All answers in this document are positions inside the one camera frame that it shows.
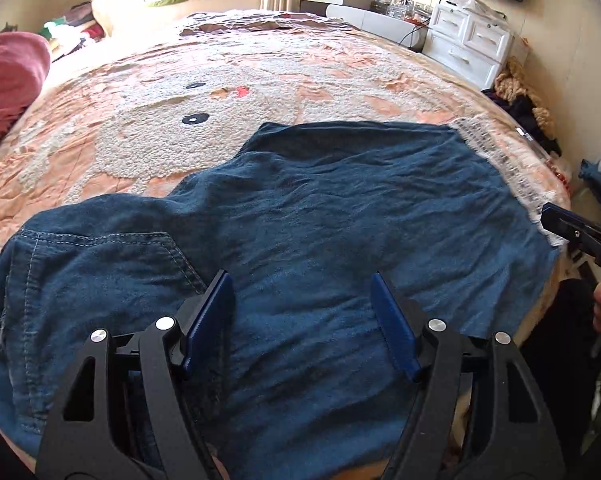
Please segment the white drawer cabinet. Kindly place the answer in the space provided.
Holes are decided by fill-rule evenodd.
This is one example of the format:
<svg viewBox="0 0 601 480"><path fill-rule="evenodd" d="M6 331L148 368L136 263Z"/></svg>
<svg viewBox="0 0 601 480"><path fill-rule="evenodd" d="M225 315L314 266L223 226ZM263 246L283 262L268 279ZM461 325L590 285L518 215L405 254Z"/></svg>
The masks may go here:
<svg viewBox="0 0 601 480"><path fill-rule="evenodd" d="M502 21L438 3L428 23L423 54L479 90L490 89L509 57L514 34Z"/></svg>

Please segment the pile of folded clothes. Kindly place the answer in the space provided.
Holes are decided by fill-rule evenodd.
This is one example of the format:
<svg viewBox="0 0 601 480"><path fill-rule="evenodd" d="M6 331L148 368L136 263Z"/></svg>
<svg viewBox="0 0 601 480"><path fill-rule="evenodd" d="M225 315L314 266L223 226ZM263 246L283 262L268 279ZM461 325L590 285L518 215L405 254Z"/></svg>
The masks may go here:
<svg viewBox="0 0 601 480"><path fill-rule="evenodd" d="M39 35L46 38L55 62L99 42L105 37L105 32L95 21L92 4L87 1L73 6L60 18L45 22Z"/></svg>

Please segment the peach bunny bedspread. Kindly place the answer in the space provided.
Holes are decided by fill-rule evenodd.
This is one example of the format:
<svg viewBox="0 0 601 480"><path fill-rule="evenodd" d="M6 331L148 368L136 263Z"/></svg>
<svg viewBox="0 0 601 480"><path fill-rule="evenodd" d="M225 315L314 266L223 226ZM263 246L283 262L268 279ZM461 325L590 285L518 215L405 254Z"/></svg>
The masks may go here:
<svg viewBox="0 0 601 480"><path fill-rule="evenodd" d="M559 257L510 333L525 340L555 295L558 239L540 228L565 185L486 96L424 56L355 29L225 32L155 46L112 42L52 68L0 148L0 252L33 216L108 194L164 197L232 159L264 125L459 126L503 172Z"/></svg>

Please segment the dark clothes pile on floor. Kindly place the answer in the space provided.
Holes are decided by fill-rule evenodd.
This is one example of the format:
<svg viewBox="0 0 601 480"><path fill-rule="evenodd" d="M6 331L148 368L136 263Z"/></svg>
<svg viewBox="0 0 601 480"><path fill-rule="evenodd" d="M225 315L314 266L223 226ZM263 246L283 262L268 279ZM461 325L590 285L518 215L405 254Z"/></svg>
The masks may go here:
<svg viewBox="0 0 601 480"><path fill-rule="evenodd" d="M525 81L524 67L511 56L490 89L483 94L505 110L549 155L563 152L555 134L555 122L538 93Z"/></svg>

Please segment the pink crumpled blanket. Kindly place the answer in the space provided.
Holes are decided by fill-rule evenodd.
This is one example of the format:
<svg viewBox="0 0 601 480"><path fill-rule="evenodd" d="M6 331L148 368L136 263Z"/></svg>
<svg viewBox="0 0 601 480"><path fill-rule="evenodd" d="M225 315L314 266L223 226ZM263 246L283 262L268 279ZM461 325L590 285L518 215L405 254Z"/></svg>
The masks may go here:
<svg viewBox="0 0 601 480"><path fill-rule="evenodd" d="M0 143L38 98L50 67L50 48L43 36L0 34Z"/></svg>

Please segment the blue denim pants lace hem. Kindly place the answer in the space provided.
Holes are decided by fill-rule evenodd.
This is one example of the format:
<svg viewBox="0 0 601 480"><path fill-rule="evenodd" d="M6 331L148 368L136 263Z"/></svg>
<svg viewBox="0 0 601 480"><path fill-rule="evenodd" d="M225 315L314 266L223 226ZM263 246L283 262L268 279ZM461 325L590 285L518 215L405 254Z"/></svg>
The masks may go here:
<svg viewBox="0 0 601 480"><path fill-rule="evenodd" d="M262 126L164 197L39 212L0 252L0 428L36 455L92 330L177 311L219 270L236 304L190 396L234 479L327 479L382 460L414 390L370 304L375 273L459 332L517 331L559 250L459 126Z"/></svg>

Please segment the purple-grey crumpled quilt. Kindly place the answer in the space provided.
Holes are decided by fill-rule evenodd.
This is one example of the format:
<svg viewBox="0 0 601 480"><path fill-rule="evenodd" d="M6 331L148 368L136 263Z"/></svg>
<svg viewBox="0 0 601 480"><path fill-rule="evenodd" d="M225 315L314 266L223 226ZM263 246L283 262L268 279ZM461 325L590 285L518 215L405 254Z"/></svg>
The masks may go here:
<svg viewBox="0 0 601 480"><path fill-rule="evenodd" d="M313 13L238 10L226 12L196 12L183 18L179 36L224 34L225 32L263 32L264 30L347 30L352 26L341 18L325 18Z"/></svg>

